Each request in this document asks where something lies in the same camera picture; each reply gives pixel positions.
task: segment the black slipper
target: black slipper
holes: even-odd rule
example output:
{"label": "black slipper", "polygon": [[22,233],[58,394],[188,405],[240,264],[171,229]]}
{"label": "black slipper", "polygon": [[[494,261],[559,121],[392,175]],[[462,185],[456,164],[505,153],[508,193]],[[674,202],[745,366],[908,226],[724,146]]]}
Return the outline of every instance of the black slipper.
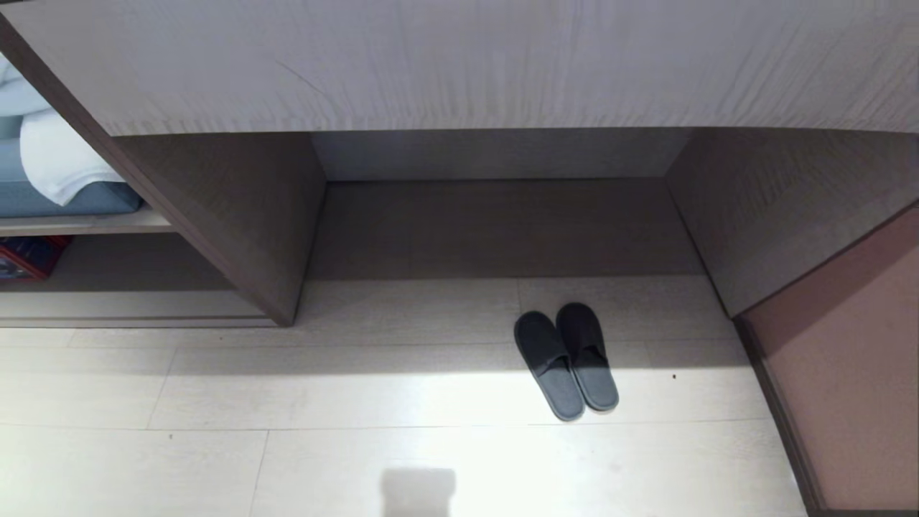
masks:
{"label": "black slipper", "polygon": [[552,320],[542,313],[526,313],[514,325],[514,339],[555,416],[565,421],[580,417],[584,398]]}
{"label": "black slipper", "polygon": [[609,371],[603,331],[594,311],[584,304],[567,304],[555,324],[571,357],[572,371],[587,405],[609,411],[619,403],[619,391]]}

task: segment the white towel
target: white towel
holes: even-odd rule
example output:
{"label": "white towel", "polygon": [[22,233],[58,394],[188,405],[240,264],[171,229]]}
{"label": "white towel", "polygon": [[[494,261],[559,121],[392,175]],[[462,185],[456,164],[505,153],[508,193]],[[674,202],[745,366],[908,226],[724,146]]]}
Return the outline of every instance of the white towel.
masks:
{"label": "white towel", "polygon": [[0,117],[26,115],[51,105],[0,54]]}
{"label": "white towel", "polygon": [[53,110],[26,115],[19,134],[19,153],[28,182],[61,206],[90,183],[124,181]]}

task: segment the floor tile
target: floor tile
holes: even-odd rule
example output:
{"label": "floor tile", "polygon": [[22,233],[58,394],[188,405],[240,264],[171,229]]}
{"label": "floor tile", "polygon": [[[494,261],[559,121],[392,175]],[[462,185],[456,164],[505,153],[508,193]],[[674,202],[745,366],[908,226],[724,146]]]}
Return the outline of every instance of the floor tile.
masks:
{"label": "floor tile", "polygon": [[768,419],[272,431],[253,507],[253,517],[805,514]]}
{"label": "floor tile", "polygon": [[142,429],[173,352],[0,348],[0,423]]}
{"label": "floor tile", "polygon": [[497,343],[519,306],[510,279],[309,281],[297,325],[310,344]]}
{"label": "floor tile", "polygon": [[66,347],[73,328],[0,328],[0,347]]}
{"label": "floor tile", "polygon": [[735,339],[705,276],[520,279],[524,311],[553,320],[569,302],[594,309],[606,340]]}
{"label": "floor tile", "polygon": [[[607,344],[619,406],[578,423],[769,416],[750,366],[719,359],[723,343],[695,345],[710,367],[652,368],[649,346],[666,357],[654,343]],[[559,423],[513,343],[180,350],[152,419],[156,429]]]}
{"label": "floor tile", "polygon": [[78,328],[72,348],[296,347],[296,327],[284,328]]}
{"label": "floor tile", "polygon": [[0,514],[247,517],[266,435],[0,426]]}

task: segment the wood-grain laminate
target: wood-grain laminate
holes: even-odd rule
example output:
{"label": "wood-grain laminate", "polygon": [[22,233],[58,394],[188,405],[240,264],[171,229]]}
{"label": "wood-grain laminate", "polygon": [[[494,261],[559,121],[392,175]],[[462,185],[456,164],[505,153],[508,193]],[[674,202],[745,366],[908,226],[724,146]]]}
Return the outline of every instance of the wood-grain laminate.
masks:
{"label": "wood-grain laminate", "polygon": [[5,13],[0,11],[0,51],[9,62],[243,296],[276,323],[291,324],[325,183],[309,134],[116,142]]}
{"label": "wood-grain laminate", "polygon": [[918,144],[896,133],[712,129],[666,178],[735,316],[919,199]]}
{"label": "wood-grain laminate", "polygon": [[914,0],[43,0],[0,10],[113,135],[919,132]]}

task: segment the pink wall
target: pink wall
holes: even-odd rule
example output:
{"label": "pink wall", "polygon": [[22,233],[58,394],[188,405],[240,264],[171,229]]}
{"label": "pink wall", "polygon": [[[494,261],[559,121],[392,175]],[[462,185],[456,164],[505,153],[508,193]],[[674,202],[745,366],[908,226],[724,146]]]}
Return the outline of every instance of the pink wall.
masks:
{"label": "pink wall", "polygon": [[829,508],[919,508],[919,210],[746,314]]}

